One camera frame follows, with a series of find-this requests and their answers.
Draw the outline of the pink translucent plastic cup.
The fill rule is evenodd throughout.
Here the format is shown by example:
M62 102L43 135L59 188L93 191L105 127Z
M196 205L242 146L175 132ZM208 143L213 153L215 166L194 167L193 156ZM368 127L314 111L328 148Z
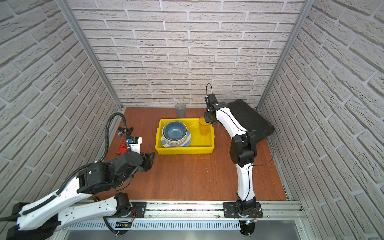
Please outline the pink translucent plastic cup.
M210 133L210 127L211 127L211 124L210 123L206 123L205 117L200 117L199 118L199 131L200 131L200 135L202 135L202 136L208 135Z

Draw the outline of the light green ceramic bowl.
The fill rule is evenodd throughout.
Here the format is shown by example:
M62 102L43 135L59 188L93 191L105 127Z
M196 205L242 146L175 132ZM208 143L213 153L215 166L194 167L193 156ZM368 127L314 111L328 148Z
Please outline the light green ceramic bowl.
M180 142L186 138L187 128L185 126L165 126L163 128L163 136L167 141Z

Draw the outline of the yellow plastic bin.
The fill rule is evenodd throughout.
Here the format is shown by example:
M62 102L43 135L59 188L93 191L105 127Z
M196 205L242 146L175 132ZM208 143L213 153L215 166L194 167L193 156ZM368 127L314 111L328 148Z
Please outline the yellow plastic bin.
M163 128L172 121L180 121L186 125L188 130L187 141L181 147L166 148ZM191 154L211 154L215 148L215 133L212 125L206 126L206 132L201 135L203 126L199 118L195 119L160 119L156 133L156 150L159 155L191 155Z

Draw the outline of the grey translucent plastic cup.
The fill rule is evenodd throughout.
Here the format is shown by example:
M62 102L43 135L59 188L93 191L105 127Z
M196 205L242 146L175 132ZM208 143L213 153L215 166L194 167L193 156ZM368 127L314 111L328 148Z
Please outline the grey translucent plastic cup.
M187 117L187 106L184 103L176 103L175 111L178 119L185 119Z

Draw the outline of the dark blue ceramic bowl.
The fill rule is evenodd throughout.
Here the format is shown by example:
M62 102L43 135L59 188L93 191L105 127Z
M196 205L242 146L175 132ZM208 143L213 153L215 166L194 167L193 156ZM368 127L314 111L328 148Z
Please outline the dark blue ceramic bowl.
M187 127L180 121L171 121L163 127L163 136L170 141L178 141L187 134Z

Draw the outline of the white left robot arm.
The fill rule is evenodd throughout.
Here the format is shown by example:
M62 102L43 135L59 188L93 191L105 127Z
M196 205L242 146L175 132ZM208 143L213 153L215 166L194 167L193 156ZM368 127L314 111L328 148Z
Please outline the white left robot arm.
M18 203L12 215L2 217L2 222L14 222L7 232L8 240L46 240L54 232L72 224L102 217L131 217L136 210L122 190L126 181L131 181L137 172L149 171L155 153L142 153L140 137L131 137L123 128L126 153L108 161L109 128L113 119L126 118L121 113L112 114L105 127L105 150L103 156L74 170L58 190L33 203Z

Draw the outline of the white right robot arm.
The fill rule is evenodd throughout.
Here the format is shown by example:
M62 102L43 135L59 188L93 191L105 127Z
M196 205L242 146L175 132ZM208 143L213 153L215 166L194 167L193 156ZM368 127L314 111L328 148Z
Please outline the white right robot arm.
M214 104L204 112L206 123L219 122L231 137L230 158L236 165L238 175L236 212L247 216L258 209L254 192L253 169L257 156L258 136L262 133L256 130L256 124L261 118L249 107L229 108L225 105Z

